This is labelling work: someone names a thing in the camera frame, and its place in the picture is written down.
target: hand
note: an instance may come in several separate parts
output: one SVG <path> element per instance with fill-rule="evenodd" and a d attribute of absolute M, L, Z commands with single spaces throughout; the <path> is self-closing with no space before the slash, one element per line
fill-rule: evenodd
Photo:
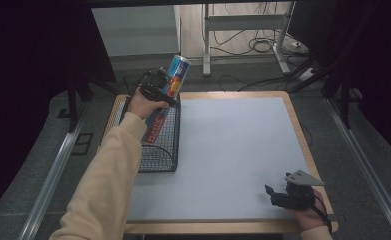
<path fill-rule="evenodd" d="M 316 199 L 315 206 L 324 214 L 326 214 L 325 206 L 322 205 L 323 202 L 322 194 L 317 190 L 314 190 L 314 195 L 316 195 L 321 201 L 320 202 L 319 200 Z M 293 210 L 293 209 L 286 209 L 286 210 L 288 210 L 288 212 L 295 215 L 295 218 L 297 219 L 302 232 L 316 227 L 325 226 L 323 219 L 311 208 L 307 210 Z"/>
<path fill-rule="evenodd" d="M 146 99 L 140 92 L 139 87 L 136 89 L 135 94 L 133 94 L 132 100 L 129 104 L 129 112 L 138 115 L 142 120 L 146 119 L 151 115 L 151 113 L 157 108 L 168 108 L 168 103 L 153 102 Z"/>

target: white tabletop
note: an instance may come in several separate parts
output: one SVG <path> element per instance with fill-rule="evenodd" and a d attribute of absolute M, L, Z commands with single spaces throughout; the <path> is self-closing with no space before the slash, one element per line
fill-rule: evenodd
<path fill-rule="evenodd" d="M 264 184 L 285 192 L 298 169 L 309 173 L 282 98 L 183 99 L 177 170 L 138 174 L 128 220 L 292 218 Z"/>

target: metal rail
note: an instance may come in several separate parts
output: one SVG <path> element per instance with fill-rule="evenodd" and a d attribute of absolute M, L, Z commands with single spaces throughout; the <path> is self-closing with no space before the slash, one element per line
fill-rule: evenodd
<path fill-rule="evenodd" d="M 82 128 L 88 105 L 88 102 L 82 102 L 79 109 L 79 121 L 77 122 L 74 131 L 67 133 L 18 239 L 32 240 L 36 236 L 46 209 L 52 199 L 52 195 L 55 192 L 58 181 L 61 178 L 61 174 L 67 163 L 68 157 L 70 156 L 74 143 L 76 142 L 77 136 Z"/>
<path fill-rule="evenodd" d="M 348 147 L 350 148 L 354 159 L 356 160 L 361 172 L 363 173 L 364 178 L 369 184 L 370 189 L 375 195 L 376 200 L 378 201 L 386 218 L 389 221 L 389 224 L 391 225 L 391 196 L 386 191 L 385 187 L 379 180 L 379 177 L 373 170 L 372 165 L 370 164 L 366 154 L 363 152 L 360 145 L 358 144 L 354 134 L 352 133 L 352 130 L 345 128 L 344 123 L 339 117 L 339 110 L 335 102 L 329 99 L 325 99 L 325 103 L 328 106 L 330 114 L 332 115 L 336 125 L 342 133 L 344 140 L 347 142 Z"/>

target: black wire basket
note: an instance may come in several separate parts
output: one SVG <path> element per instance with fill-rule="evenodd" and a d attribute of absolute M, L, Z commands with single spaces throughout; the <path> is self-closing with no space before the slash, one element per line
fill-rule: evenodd
<path fill-rule="evenodd" d="M 154 144 L 142 144 L 139 172 L 175 172 L 177 168 L 180 135 L 180 95 L 176 107 L 170 107 L 164 125 Z M 113 126 L 118 126 L 126 111 L 127 95 L 118 95 L 111 110 L 104 136 Z"/>
<path fill-rule="evenodd" d="M 154 144 L 142 144 L 139 172 L 175 172 L 180 135 L 180 95 L 171 107 Z"/>

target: wall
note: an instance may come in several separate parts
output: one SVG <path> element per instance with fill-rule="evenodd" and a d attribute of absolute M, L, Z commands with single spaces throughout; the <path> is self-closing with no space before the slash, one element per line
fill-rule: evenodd
<path fill-rule="evenodd" d="M 178 6 L 92 9 L 108 56 L 180 52 Z"/>

